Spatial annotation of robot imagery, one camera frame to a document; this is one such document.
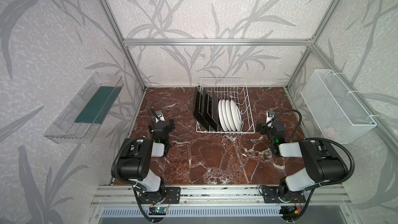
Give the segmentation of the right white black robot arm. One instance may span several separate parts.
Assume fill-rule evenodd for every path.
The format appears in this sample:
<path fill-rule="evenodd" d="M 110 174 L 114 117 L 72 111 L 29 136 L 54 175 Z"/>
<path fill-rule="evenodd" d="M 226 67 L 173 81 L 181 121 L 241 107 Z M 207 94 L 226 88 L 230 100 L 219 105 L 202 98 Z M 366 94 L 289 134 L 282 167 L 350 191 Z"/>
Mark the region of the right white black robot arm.
<path fill-rule="evenodd" d="M 265 203 L 290 203 L 300 200 L 305 191 L 340 184 L 349 179 L 355 169 L 351 153 L 341 144 L 324 139 L 304 139 L 285 142 L 285 126 L 279 121 L 258 123 L 256 130 L 266 135 L 272 154 L 284 158 L 302 158 L 304 168 L 283 177 L 278 186 L 259 186 Z"/>

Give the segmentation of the floral square plate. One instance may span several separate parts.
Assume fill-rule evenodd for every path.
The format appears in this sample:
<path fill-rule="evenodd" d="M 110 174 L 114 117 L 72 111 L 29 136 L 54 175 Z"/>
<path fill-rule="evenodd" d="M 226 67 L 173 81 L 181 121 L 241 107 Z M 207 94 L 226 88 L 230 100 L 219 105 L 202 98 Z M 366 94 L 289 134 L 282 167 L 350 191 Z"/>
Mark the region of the floral square plate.
<path fill-rule="evenodd" d="M 205 120 L 206 124 L 206 130 L 207 131 L 212 131 L 214 129 L 214 121 L 211 116 L 211 99 L 210 99 L 210 94 L 208 93 L 207 89 L 204 87 L 201 87 L 202 89 L 202 105 L 201 105 L 201 115 L 203 119 Z"/>
<path fill-rule="evenodd" d="M 198 121 L 200 125 L 202 125 L 204 128 L 206 127 L 206 121 L 204 120 L 202 114 L 201 114 L 201 93 L 199 91 L 199 87 L 195 87 L 195 92 L 194 92 L 194 103 L 193 103 L 193 117 Z"/>

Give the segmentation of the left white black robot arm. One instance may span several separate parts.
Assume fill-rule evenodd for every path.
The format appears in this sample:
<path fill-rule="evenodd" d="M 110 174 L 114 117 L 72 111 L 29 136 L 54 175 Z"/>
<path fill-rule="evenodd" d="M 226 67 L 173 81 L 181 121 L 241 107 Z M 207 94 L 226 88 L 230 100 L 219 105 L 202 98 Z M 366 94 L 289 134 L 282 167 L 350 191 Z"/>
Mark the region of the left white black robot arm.
<path fill-rule="evenodd" d="M 166 197 L 164 180 L 151 171 L 150 163 L 153 157 L 167 156 L 171 148 L 169 133 L 173 130 L 173 119 L 159 120 L 149 126 L 151 138 L 125 139 L 112 164 L 112 177 L 132 185 L 149 201 L 163 200 Z"/>

